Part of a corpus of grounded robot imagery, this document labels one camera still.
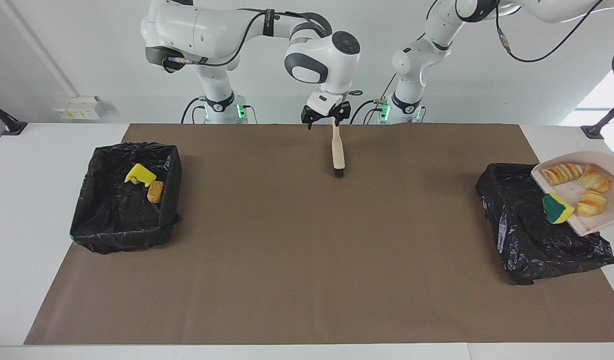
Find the wall socket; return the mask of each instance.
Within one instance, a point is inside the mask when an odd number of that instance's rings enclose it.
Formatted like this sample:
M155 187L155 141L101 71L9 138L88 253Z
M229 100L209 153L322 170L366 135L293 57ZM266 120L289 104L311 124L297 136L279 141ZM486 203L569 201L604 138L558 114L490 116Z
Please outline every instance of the wall socket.
M56 105L53 112L61 120L101 120L105 109L98 96L78 96Z

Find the green led light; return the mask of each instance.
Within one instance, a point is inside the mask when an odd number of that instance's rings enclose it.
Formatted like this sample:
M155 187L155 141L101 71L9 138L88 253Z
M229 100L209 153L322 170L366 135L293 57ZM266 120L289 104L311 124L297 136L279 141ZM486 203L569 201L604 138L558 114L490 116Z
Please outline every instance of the green led light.
M382 112L380 113L380 121L382 121L383 123L387 123L387 119L389 118L389 112L391 109L391 106L384 104Z
M238 118L244 119L247 116L245 109L243 109L243 105L237 104L236 109L238 109Z

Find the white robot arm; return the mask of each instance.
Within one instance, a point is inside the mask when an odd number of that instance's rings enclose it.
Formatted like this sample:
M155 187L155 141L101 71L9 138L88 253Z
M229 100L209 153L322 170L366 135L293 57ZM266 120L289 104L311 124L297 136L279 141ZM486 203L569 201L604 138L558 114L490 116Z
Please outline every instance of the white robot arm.
M614 9L614 0L437 0L425 23L425 34L405 49L394 53L391 64L399 76L396 90L388 98L391 108L385 123L410 123L425 91L427 68L440 63L451 52L458 30L465 23L478 23L507 16L520 8L547 23L561 23L584 16L590 9ZM506 37L501 41L506 44Z
M349 117L345 99L358 68L360 44L348 32L332 33L319 14L220 11L193 6L192 0L152 0L140 28L149 63L169 73L192 66L214 123L238 119L237 94L227 71L238 66L243 44L262 35L289 39L285 69L299 82L316 84L302 112L303 123L311 128L325 117L336 117L336 123Z

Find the white wall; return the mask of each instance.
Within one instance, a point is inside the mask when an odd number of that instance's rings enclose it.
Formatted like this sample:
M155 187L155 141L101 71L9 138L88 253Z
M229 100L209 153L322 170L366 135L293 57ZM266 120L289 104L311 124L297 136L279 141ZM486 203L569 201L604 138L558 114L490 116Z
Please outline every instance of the white wall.
M189 69L168 75L148 64L140 22L149 0L12 0L76 89L97 95L113 123L179 121L183 107L202 88ZM238 7L314 11L334 30L355 34L362 47L353 88L377 97L392 75L395 50L424 29L428 1L393 0L196 0L213 9ZM549 24L525 11L501 19L512 48L537 57L560 41L573 23ZM254 105L263 123L299 123L311 87L283 67L287 42L256 38L245 44L231 75L236 91ZM570 42L549 59L518 63L501 47L493 22L466 25L453 52L431 68L423 100L426 121L558 124L606 75L614 53L614 10L591 16ZM28 121L55 121L51 107L64 98L57 82L8 23L0 9L0 105Z

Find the pastry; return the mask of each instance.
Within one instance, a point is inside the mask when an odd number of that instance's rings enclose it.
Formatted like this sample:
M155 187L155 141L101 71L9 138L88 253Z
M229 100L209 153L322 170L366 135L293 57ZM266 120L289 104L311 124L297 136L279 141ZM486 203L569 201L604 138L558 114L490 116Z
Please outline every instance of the pastry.
M149 185L147 191L147 200L152 204L159 204L163 200L163 189L165 189L165 183L162 181L154 181Z
M585 166L585 171L578 180L584 187L604 193L612 187L612 180L606 173L603 173L592 164Z
M542 172L544 177L549 181L549 185L555 187L557 185L573 182L581 177L583 168L579 164L566 162L552 166Z
M604 212L607 198L599 191L586 189L577 204L576 211L582 217L593 217Z

